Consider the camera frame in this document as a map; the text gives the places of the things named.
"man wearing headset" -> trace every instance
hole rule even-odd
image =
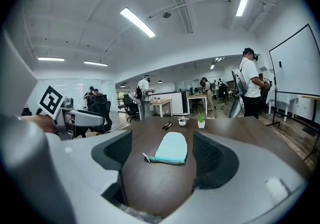
[[[152,96],[150,93],[154,91],[149,89],[150,77],[145,74],[142,79],[138,82],[138,86],[142,92],[141,96],[141,110],[142,110],[142,119],[147,118],[150,115],[150,102],[152,100]]]
[[[247,92],[244,95],[244,116],[254,116],[259,118],[259,106],[260,106],[260,88],[268,88],[269,84],[264,83],[259,79],[259,74],[253,60],[258,60],[258,56],[255,55],[254,50],[251,48],[245,48],[243,51],[242,61],[239,66],[245,83],[248,85]]]

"green plant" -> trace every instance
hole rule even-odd
[[[200,112],[199,115],[198,115],[198,122],[199,123],[204,123],[205,122],[205,117],[204,117],[204,114],[202,112]]]

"pen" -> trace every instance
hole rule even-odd
[[[172,126],[172,123],[170,123],[170,124],[168,125],[168,127],[165,128],[164,130],[165,130],[165,131],[168,130],[170,126]]]
[[[162,129],[166,128],[170,124],[171,124],[171,121],[169,121],[164,127],[162,127]]]

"whiteboard frame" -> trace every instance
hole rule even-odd
[[[318,49],[318,53],[319,53],[319,57],[320,57],[320,50],[319,50],[319,46],[317,44],[317,40],[316,40],[316,37],[314,35],[314,32],[312,31],[309,23],[306,24],[303,28],[301,28],[299,31],[297,31],[296,33],[294,33],[292,36],[290,36],[289,38],[287,38],[286,40],[284,40],[283,42],[281,42],[280,44],[278,44],[276,47],[273,47],[271,50],[269,50],[269,55],[270,55],[270,58],[271,58],[271,62],[272,62],[272,68],[273,68],[273,73],[274,73],[274,88],[275,88],[275,94],[277,93],[283,93],[283,94],[297,94],[297,95],[308,95],[308,96],[317,96],[317,97],[320,97],[320,95],[318,94],[308,94],[308,93],[300,93],[300,92],[288,92],[288,91],[278,91],[277,90],[277,79],[276,79],[276,73],[275,73],[275,66],[274,66],[274,62],[272,60],[272,57],[271,57],[271,51],[274,50],[275,48],[279,47],[280,45],[282,45],[283,43],[285,43],[286,41],[288,41],[289,39],[293,38],[295,35],[297,35],[298,33],[300,33],[302,30],[304,30],[305,28],[309,28],[310,31],[311,31],[311,34],[312,34],[312,37],[313,37],[313,40],[315,42],[315,45],[316,45],[316,48]]]

